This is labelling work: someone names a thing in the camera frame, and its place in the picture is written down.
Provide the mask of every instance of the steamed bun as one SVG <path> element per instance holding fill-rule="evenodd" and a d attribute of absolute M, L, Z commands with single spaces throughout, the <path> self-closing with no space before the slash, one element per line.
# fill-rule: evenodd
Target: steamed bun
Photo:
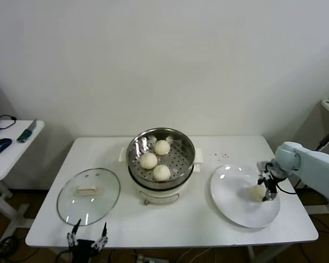
<path fill-rule="evenodd" d="M 252 197 L 256 201 L 262 202 L 266 191 L 267 189 L 264 184 L 254 185 L 254 187 L 252 188 Z"/>
<path fill-rule="evenodd" d="M 157 157 L 153 153 L 145 153 L 144 155 L 141 156 L 140 158 L 140 166 L 143 169 L 152 169 L 157 165 Z"/>
<path fill-rule="evenodd" d="M 158 155 L 166 155 L 170 151 L 170 144 L 166 140 L 159 140 L 154 145 L 154 152 Z"/>
<path fill-rule="evenodd" d="M 166 181 L 170 178 L 170 170 L 168 166 L 161 164 L 153 169 L 153 179 L 155 181 Z"/>

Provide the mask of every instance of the wooden floor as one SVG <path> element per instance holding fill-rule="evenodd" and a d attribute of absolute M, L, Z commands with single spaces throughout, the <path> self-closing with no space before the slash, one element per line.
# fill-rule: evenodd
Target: wooden floor
<path fill-rule="evenodd" d="M 28 218 L 34 218 L 38 213 L 39 208 L 44 201 L 45 194 L 43 193 L 15 193 L 14 197 L 8 202 L 14 207 L 18 208 L 22 203 L 30 203 L 31 206 L 26 214 Z M 323 197 L 315 192 L 306 192 L 300 196 L 304 205 L 311 204 L 324 204 L 325 200 Z M 316 215 L 314 216 L 320 219 L 329 227 L 329 215 Z M 315 226 L 320 231 L 328 231 L 328 229 L 318 222 L 316 219 L 313 220 Z M 0 214 L 0 236 L 9 224 L 2 214 Z M 17 237 L 23 237 L 27 235 L 28 230 L 18 229 L 15 233 Z M 256 254 L 260 253 L 265 247 L 255 248 Z M 34 252 L 35 248 L 30 248 L 25 244 L 24 238 L 21 240 L 19 249 L 11 256 L 10 260 L 16 261 L 21 260 L 24 257 Z M 176 262 L 179 256 L 184 253 L 186 249 L 144 249 L 137 250 L 137 253 L 143 254 L 144 256 L 150 256 L 153 258 L 167 259 L 169 262 Z M 180 262 L 189 263 L 197 254 L 204 251 L 204 249 L 193 249 L 187 255 L 185 255 Z M 98 256 L 96 256 L 92 262 L 95 263 L 107 263 L 108 256 L 111 250 L 105 249 Z M 234 247 L 234 248 L 215 248 L 216 262 L 248 262 L 249 257 L 247 249 L 245 247 Z M 52 263 L 55 262 L 56 255 L 47 249 L 40 249 L 33 257 L 24 261 L 26 263 Z M 112 263 L 134 263 L 136 255 L 133 250 L 115 250 L 112 253 Z M 194 262 L 211 262 L 214 260 L 214 251 L 210 250 L 204 255 L 197 258 Z M 320 232 L 320 237 L 317 241 L 306 243 L 306 244 L 295 244 L 288 250 L 278 255 L 271 262 L 276 263 L 329 263 L 329 233 Z"/>

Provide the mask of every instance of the white plate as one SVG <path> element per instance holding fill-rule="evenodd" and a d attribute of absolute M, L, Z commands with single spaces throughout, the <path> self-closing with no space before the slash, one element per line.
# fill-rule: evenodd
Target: white plate
<path fill-rule="evenodd" d="M 211 178 L 210 191 L 219 210 L 230 220 L 246 227 L 265 227 L 280 211 L 279 196 L 258 202 L 251 194 L 258 171 L 246 165 L 224 165 Z"/>

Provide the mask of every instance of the white side table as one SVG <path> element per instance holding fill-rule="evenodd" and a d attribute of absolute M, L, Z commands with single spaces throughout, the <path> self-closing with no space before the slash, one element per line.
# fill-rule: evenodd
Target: white side table
<path fill-rule="evenodd" d="M 10 123 L 12 123 L 12 121 L 0 121 L 0 126 L 6 127 Z M 12 127 L 5 130 L 0 130 L 0 139 L 12 139 L 12 144 L 0 153 L 0 181 L 7 176 L 15 163 L 19 160 L 19 158 L 21 158 L 21 156 L 45 126 L 44 122 L 37 121 L 37 126 L 29 139 L 23 144 L 18 143 L 16 139 L 25 129 L 28 128 L 31 123 L 32 121 L 16 121 Z M 28 204 L 22 204 L 18 210 L 15 210 L 4 200 L 5 197 L 12 197 L 12 193 L 1 182 L 0 193 L 2 194 L 0 196 L 0 212 L 11 220 L 11 223 L 1 238 L 3 239 L 11 236 L 19 227 L 29 228 L 33 223 L 33 219 L 24 218 L 24 213 L 29 206 Z"/>

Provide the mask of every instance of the white wall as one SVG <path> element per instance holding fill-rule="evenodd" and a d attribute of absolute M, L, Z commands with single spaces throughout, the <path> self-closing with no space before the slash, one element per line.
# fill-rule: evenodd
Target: white wall
<path fill-rule="evenodd" d="M 11 187 L 48 188 L 79 136 L 166 126 L 275 147 L 328 95 L 326 0 L 0 0 L 0 113 L 46 122 Z"/>

